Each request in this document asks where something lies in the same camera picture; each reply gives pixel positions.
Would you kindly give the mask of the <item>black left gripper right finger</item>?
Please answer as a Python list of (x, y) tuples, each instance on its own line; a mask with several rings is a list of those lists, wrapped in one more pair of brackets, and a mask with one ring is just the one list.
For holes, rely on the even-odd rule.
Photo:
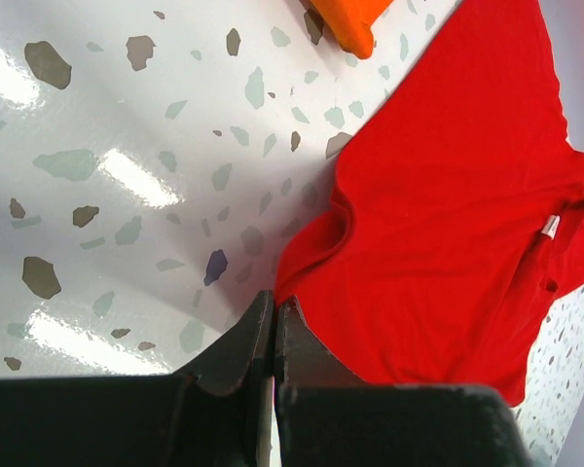
[(278, 310), (274, 376), (278, 385), (307, 388), (365, 385), (308, 327), (297, 299), (287, 299)]

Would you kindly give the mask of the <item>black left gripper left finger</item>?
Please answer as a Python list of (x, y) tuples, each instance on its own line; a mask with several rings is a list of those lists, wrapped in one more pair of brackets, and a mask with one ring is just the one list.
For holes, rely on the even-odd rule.
[(174, 457), (267, 457), (271, 447), (274, 300), (260, 291), (238, 322), (173, 375)]

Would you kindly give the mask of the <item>red t shirt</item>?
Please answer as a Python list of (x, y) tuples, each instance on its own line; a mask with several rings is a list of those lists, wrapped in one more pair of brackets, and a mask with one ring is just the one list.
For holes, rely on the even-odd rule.
[(583, 284), (584, 153), (540, 6), (465, 1), (339, 154), (274, 298), (368, 382), (484, 384), (514, 407), (549, 308)]

